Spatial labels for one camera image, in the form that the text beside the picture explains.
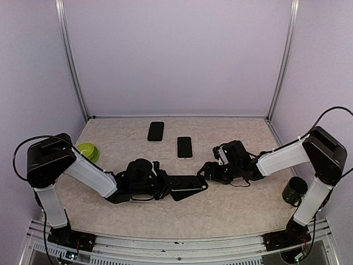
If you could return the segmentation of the black phone case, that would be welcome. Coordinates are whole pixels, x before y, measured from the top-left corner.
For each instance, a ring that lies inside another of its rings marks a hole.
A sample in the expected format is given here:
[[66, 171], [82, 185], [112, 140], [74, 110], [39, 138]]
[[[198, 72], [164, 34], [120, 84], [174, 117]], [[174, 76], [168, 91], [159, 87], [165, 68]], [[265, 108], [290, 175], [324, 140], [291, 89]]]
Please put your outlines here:
[[153, 121], [150, 123], [147, 140], [148, 141], [162, 141], [164, 132], [164, 122]]
[[208, 188], [208, 184], [203, 178], [200, 178], [198, 176], [196, 176], [196, 177], [199, 179], [200, 183], [202, 184], [202, 189], [200, 189], [200, 190], [185, 190], [185, 191], [182, 191], [182, 190], [173, 191], [172, 190], [170, 195], [172, 196], [174, 201], [178, 202], [180, 200], [183, 200], [185, 198], [193, 196], [199, 192], [205, 191]]

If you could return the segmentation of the pink phone case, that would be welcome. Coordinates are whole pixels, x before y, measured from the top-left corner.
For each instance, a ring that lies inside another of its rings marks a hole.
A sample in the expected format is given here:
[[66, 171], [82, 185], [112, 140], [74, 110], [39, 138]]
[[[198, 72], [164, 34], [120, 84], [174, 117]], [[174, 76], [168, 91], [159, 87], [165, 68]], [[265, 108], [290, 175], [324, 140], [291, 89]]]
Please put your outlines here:
[[193, 158], [192, 139], [190, 136], [181, 136], [176, 139], [176, 156], [180, 160], [190, 160]]

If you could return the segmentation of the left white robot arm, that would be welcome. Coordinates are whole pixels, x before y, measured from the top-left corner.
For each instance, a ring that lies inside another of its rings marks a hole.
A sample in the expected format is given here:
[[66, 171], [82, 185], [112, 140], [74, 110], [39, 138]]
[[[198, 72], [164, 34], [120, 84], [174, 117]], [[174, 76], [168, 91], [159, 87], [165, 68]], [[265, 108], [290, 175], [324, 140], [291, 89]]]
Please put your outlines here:
[[67, 214], [55, 188], [57, 179], [63, 174], [83, 183], [113, 204], [136, 200], [142, 195], [148, 195], [150, 200], [160, 200], [175, 187], [175, 182], [159, 168], [157, 161], [139, 158], [118, 174], [106, 171], [74, 147], [66, 133], [26, 139], [16, 150], [33, 140], [37, 142], [28, 148], [26, 177], [20, 176], [20, 179], [33, 188], [47, 221], [56, 229], [56, 237], [67, 246], [77, 241], [77, 233], [68, 226]]

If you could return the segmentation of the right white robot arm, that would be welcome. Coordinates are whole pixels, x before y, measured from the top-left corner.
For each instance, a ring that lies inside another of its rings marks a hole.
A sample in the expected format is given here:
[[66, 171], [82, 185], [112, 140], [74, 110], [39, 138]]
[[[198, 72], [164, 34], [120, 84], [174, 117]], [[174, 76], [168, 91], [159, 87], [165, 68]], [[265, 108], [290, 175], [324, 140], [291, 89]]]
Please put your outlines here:
[[231, 184], [235, 178], [257, 181], [304, 163], [312, 165], [314, 180], [291, 218], [294, 224], [282, 233], [287, 245], [294, 245], [303, 237], [303, 227], [325, 206], [333, 188], [348, 174], [344, 171], [346, 148], [317, 123], [292, 142], [258, 155], [249, 153], [239, 140], [216, 146], [212, 152], [215, 161], [206, 162], [197, 176], [221, 184]]

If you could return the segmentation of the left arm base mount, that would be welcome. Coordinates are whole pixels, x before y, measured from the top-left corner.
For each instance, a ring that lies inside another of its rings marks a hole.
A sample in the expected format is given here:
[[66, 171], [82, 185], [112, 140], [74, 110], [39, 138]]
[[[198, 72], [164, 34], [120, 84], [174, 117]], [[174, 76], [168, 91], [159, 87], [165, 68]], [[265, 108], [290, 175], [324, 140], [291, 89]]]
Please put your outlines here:
[[48, 242], [79, 251], [92, 252], [96, 236], [91, 233], [72, 230], [70, 225], [62, 228], [51, 228]]

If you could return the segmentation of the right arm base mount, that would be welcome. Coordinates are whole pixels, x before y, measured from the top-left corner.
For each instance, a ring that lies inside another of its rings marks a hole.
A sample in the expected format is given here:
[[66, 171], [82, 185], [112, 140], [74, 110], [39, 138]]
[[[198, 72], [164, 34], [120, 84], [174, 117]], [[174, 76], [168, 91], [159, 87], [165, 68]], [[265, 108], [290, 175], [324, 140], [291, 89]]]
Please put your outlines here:
[[263, 234], [263, 240], [267, 251], [279, 250], [310, 241], [308, 225], [302, 226], [295, 222], [293, 216], [289, 219], [284, 230]]

